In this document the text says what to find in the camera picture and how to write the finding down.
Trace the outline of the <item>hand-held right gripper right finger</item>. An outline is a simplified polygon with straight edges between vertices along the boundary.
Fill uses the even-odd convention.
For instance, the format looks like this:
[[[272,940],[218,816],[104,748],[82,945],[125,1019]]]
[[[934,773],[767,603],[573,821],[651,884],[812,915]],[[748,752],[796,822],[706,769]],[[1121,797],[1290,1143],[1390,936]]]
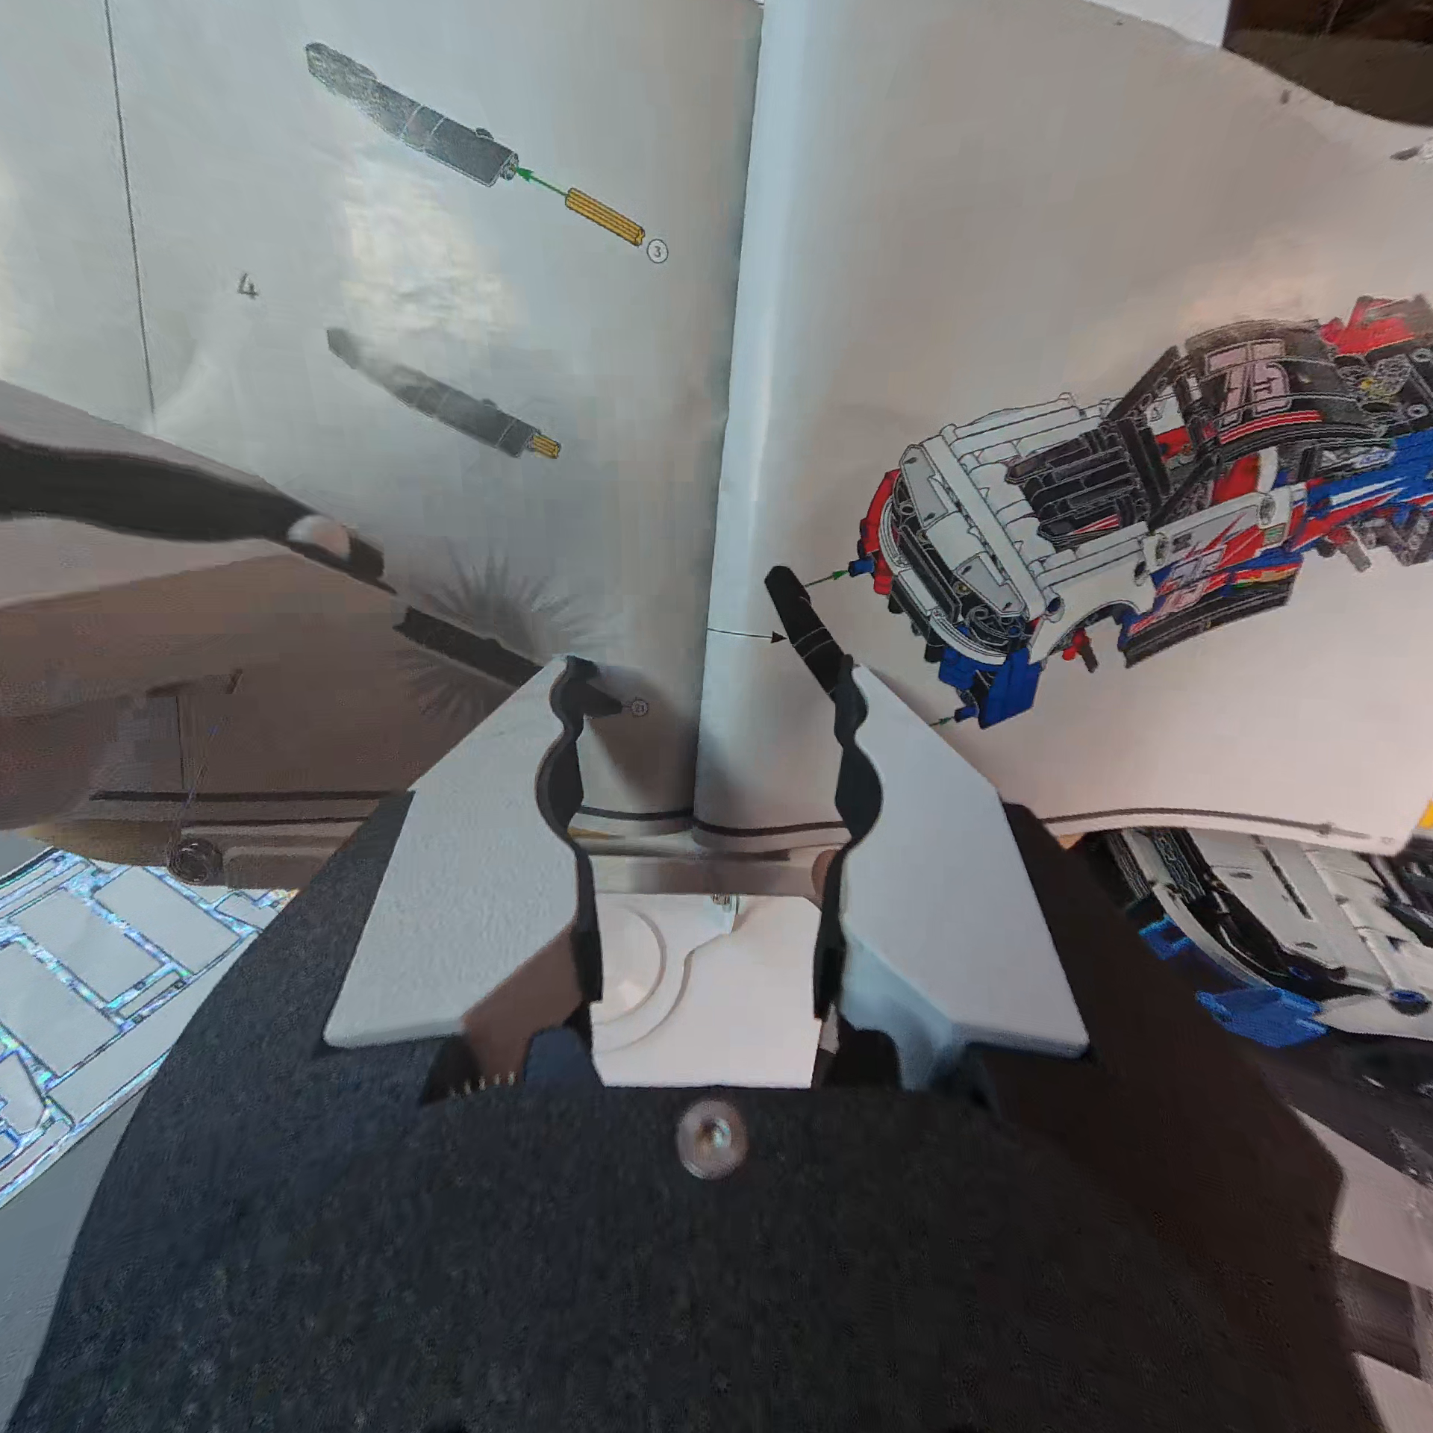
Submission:
[[[813,1009],[887,1043],[927,1091],[970,1048],[1078,1061],[1090,1034],[994,785],[852,660],[830,691],[834,803]]]

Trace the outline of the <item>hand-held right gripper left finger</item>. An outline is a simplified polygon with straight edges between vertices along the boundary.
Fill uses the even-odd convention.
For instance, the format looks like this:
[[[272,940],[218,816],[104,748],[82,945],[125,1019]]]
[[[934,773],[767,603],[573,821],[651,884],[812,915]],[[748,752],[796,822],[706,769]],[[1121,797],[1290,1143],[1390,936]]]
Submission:
[[[361,1049],[458,1036],[488,1081],[603,988],[596,876],[569,833],[578,743],[607,713],[597,666],[540,667],[410,788],[324,1039]]]

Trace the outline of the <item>printed car model box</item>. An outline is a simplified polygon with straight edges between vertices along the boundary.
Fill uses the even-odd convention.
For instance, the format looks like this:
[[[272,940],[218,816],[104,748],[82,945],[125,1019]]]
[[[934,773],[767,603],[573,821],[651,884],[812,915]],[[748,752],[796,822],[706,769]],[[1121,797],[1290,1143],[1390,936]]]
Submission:
[[[1294,839],[1133,827],[1073,852],[1216,1025],[1430,1081],[1430,834],[1391,857]]]

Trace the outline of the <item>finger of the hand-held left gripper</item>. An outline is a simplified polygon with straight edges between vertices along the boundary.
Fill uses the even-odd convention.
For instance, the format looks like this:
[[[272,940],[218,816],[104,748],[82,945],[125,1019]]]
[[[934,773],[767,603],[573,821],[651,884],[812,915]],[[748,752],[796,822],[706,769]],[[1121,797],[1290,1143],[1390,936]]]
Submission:
[[[460,719],[540,664],[433,603],[267,540],[184,543],[76,519],[1,531],[4,718],[164,693],[278,719]]]
[[[385,588],[385,555],[351,527],[255,475],[81,407],[1,384],[1,518],[136,539],[266,542]]]

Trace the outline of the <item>open instruction booklet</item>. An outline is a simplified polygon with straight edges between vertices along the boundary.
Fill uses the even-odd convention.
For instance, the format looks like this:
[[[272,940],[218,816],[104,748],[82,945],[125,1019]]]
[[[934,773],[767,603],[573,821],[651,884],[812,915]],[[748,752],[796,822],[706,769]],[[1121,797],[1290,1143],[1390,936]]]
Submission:
[[[569,830],[834,845],[766,593],[1005,800],[1430,828],[1430,128],[1148,3],[3,3],[3,384],[540,669]]]

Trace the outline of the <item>shiny sticker sheet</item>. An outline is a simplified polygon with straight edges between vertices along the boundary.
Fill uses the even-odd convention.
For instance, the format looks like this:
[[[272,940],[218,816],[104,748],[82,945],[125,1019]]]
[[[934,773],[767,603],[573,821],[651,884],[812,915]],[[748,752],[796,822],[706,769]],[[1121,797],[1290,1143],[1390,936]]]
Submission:
[[[145,1091],[292,897],[58,848],[3,870],[3,1205]]]

